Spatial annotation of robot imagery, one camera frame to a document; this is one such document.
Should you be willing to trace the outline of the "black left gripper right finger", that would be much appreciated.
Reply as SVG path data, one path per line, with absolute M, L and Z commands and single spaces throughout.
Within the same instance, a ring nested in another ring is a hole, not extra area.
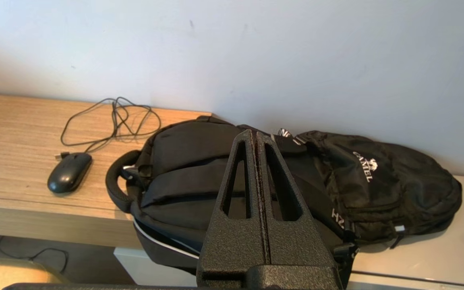
M 248 287 L 271 290 L 340 290 L 332 254 L 317 230 L 276 144 L 252 136 L 263 243 L 263 262 L 248 270 Z

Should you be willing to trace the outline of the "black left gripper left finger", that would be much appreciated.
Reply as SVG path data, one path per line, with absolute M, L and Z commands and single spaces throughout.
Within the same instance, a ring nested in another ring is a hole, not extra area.
M 270 261 L 258 161 L 257 136 L 245 130 L 234 138 L 199 255 L 197 285 L 201 288 L 241 288 L 250 268 Z M 239 163 L 243 163 L 246 217 L 233 219 L 230 208 Z

